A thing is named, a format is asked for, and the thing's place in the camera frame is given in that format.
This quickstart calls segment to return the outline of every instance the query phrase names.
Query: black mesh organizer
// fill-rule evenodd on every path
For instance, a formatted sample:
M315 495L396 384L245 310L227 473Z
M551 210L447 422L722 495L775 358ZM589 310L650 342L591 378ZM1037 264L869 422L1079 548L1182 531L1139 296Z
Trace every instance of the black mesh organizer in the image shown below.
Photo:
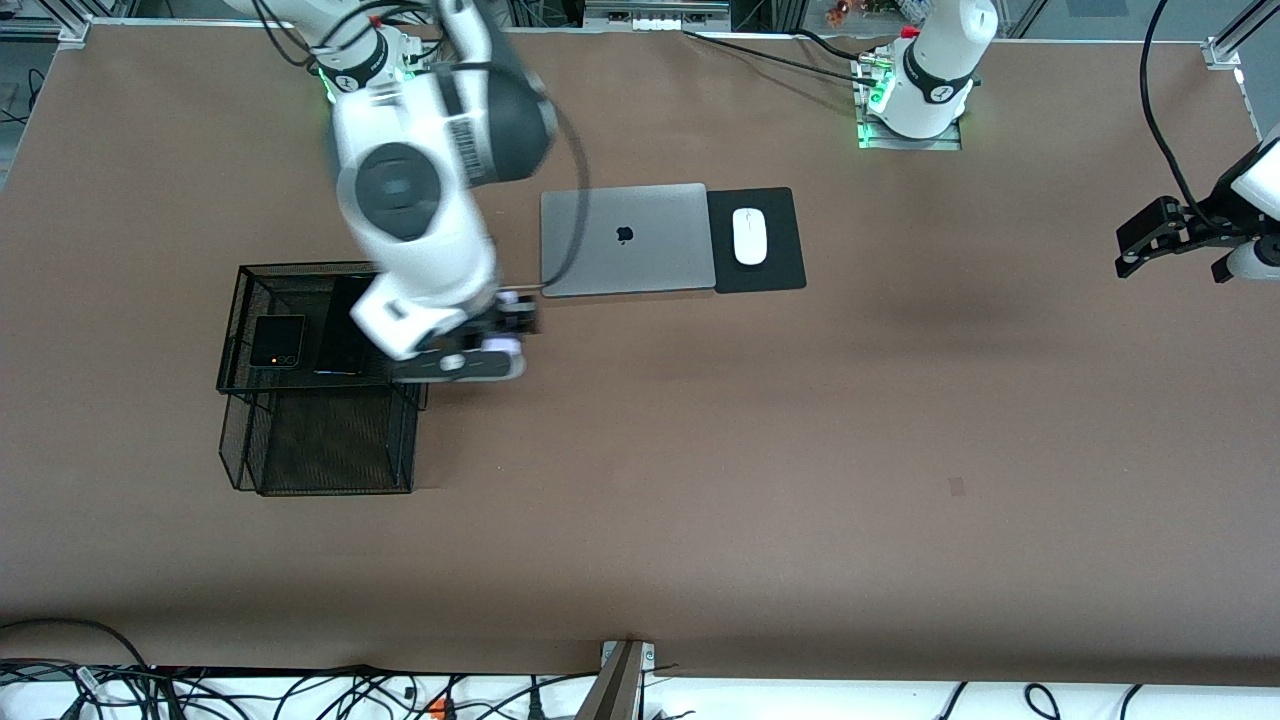
M342 325L346 309L330 313L335 283L349 291L374 272L369 263L241 266L218 370L218 392L227 395L219 454L236 489L264 496L413 489L426 386L392 382L390 360L353 325ZM251 360L257 320L266 315L292 315L294 323L303 316L296 356L282 355L288 368ZM342 374L316 372L317 364L333 368L338 340Z

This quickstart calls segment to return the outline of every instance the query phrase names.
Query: laptop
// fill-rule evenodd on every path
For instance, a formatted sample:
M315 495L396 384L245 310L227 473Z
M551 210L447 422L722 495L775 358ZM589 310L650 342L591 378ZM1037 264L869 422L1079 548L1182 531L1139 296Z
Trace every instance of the laptop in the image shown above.
M586 191L590 209L577 258L547 297L716 287L707 186L659 184ZM543 193L543 282L564 263L579 191Z

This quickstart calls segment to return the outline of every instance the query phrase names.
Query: brown tabletop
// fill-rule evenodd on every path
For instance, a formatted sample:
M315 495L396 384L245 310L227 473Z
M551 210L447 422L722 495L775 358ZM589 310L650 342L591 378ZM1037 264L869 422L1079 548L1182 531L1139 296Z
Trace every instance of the brown tabletop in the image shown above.
M550 673L634 634L691 674L1276 682L1280 287L1114 277L1175 190L1138 46L998 44L965 150L909 154L856 149L838 81L675 33L516 42L596 186L791 187L809 287L545 302L525 377L433 391L431 489L233 492L236 268L360 256L326 104L260 31L97 27L0 195L0 618L160 664ZM1152 76L1206 192L1239 88L1189 45ZM513 282L570 187L562 142L477 192Z

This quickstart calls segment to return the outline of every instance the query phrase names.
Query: black phone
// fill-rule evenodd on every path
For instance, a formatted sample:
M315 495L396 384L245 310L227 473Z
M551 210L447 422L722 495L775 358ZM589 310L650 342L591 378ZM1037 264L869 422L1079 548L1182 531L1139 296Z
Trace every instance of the black phone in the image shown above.
M316 373L358 375L364 370L372 345L351 318L351 309L372 282L372 275L339 275L334 279L316 354Z
M261 315L253 324L253 347L248 354L251 368L288 370L302 360L302 333L306 315Z

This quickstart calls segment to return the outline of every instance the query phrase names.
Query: mouse pad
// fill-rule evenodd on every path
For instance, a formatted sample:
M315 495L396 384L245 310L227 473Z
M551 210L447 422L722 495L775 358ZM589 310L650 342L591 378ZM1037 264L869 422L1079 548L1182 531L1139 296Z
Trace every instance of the mouse pad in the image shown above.
M759 265L744 265L733 256L733 210L754 208L764 214L768 254ZM717 190L707 193L712 224L716 292L797 290L805 286L800 229L790 187Z

